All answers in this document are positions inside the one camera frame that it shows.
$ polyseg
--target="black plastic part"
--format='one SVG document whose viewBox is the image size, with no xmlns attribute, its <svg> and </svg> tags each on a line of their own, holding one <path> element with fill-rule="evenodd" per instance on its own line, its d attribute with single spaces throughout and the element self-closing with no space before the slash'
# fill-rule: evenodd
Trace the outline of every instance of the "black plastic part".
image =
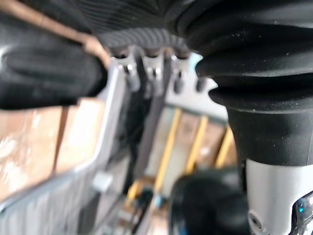
<svg viewBox="0 0 313 235">
<path fill-rule="evenodd" d="M 189 51 L 184 39 L 164 24 L 164 9 L 156 0 L 74 0 L 99 41 L 108 48 L 137 45 Z"/>
<path fill-rule="evenodd" d="M 0 14 L 0 108 L 75 104 L 106 80 L 103 65 L 81 45 Z"/>
<path fill-rule="evenodd" d="M 248 235 L 247 211 L 236 169 L 197 172 L 173 187 L 169 234 Z"/>
<path fill-rule="evenodd" d="M 210 96 L 227 107 L 239 165 L 313 164 L 313 2 L 171 0 L 167 7 L 169 30 L 204 56 L 198 77 L 219 86 Z"/>
</svg>

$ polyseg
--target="cardboard box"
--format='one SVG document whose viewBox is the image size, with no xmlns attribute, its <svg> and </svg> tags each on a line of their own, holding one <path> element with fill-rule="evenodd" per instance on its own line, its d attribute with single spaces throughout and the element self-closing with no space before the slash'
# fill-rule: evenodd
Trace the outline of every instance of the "cardboard box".
<svg viewBox="0 0 313 235">
<path fill-rule="evenodd" d="M 90 160 L 104 108 L 84 98 L 64 108 L 0 111 L 0 202 Z"/>
<path fill-rule="evenodd" d="M 92 159 L 98 143 L 105 105 L 101 100 L 82 99 L 67 112 L 56 172 L 62 173 Z"/>
<path fill-rule="evenodd" d="M 0 111 L 0 201 L 52 174 L 61 112 Z"/>
</svg>

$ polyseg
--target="silver metal frame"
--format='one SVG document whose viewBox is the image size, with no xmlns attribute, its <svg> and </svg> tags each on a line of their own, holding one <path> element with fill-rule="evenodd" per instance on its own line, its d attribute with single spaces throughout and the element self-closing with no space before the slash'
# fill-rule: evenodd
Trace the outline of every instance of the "silver metal frame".
<svg viewBox="0 0 313 235">
<path fill-rule="evenodd" d="M 107 86 L 98 96 L 106 108 L 92 160 L 2 202 L 0 234 L 50 235 L 78 216 L 96 194 L 91 183 L 109 159 L 125 90 L 125 73 L 112 63 Z"/>
<path fill-rule="evenodd" d="M 143 66 L 148 76 L 150 91 L 147 91 L 146 97 L 161 96 L 164 93 L 164 50 L 161 50 L 157 57 L 142 57 Z"/>
<path fill-rule="evenodd" d="M 246 162 L 248 220 L 256 235 L 288 235 L 294 203 L 313 191 L 313 165 Z"/>
</svg>

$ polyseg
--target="yellow pole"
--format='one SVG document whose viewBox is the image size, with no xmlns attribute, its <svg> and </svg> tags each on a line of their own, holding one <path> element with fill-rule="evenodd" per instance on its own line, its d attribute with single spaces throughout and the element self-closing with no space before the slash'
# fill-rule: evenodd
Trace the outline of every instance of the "yellow pole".
<svg viewBox="0 0 313 235">
<path fill-rule="evenodd" d="M 189 154 L 189 158 L 188 158 L 188 162 L 185 168 L 185 174 L 190 174 L 192 173 L 194 166 L 195 166 L 195 162 L 197 160 L 197 156 L 199 153 L 199 149 L 201 146 L 201 141 L 203 140 L 203 136 L 205 134 L 205 130 L 206 127 L 208 125 L 209 122 L 209 118 L 202 116 L 200 119 L 200 124 L 199 124 L 199 128 L 198 128 L 198 132 L 195 138 L 195 141 L 192 145 L 190 154 Z"/>
<path fill-rule="evenodd" d="M 232 138 L 233 138 L 233 133 L 232 133 L 230 127 L 227 126 L 226 133 L 225 133 L 225 136 L 223 139 L 223 143 L 221 145 L 219 154 L 217 156 L 216 164 L 215 164 L 215 167 L 218 169 L 222 168 L 225 164 L 227 153 L 228 153 Z"/>
<path fill-rule="evenodd" d="M 160 168 L 156 177 L 156 182 L 155 182 L 155 191 L 159 192 L 162 188 L 163 180 L 165 177 L 165 172 L 167 169 L 167 165 L 169 163 L 171 153 L 173 150 L 174 142 L 175 142 L 175 137 L 176 137 L 176 132 L 179 126 L 179 120 L 181 116 L 181 109 L 175 109 L 175 114 L 174 114 L 174 119 L 172 122 L 172 126 L 169 132 L 169 135 L 167 137 L 167 142 L 165 146 L 165 150 L 162 155 L 162 160 L 160 164 Z"/>
</svg>

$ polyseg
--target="metal clip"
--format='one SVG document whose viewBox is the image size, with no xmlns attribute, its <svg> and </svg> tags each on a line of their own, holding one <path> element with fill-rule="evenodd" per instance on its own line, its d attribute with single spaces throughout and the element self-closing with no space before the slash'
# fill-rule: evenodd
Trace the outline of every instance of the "metal clip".
<svg viewBox="0 0 313 235">
<path fill-rule="evenodd" d="M 184 85 L 184 77 L 188 75 L 189 58 L 179 59 L 172 55 L 172 75 L 171 79 L 174 81 L 174 91 L 177 94 L 182 92 Z"/>
<path fill-rule="evenodd" d="M 161 96 L 164 93 L 164 55 L 163 52 L 157 57 L 151 58 L 144 56 L 142 58 L 143 65 L 145 67 L 148 83 L 145 97 L 149 98 L 152 96 Z"/>
<path fill-rule="evenodd" d="M 140 78 L 137 72 L 137 63 L 135 57 L 130 53 L 126 58 L 113 59 L 118 63 L 120 70 L 123 70 L 126 74 L 127 84 L 132 92 L 137 92 L 140 89 Z"/>
</svg>

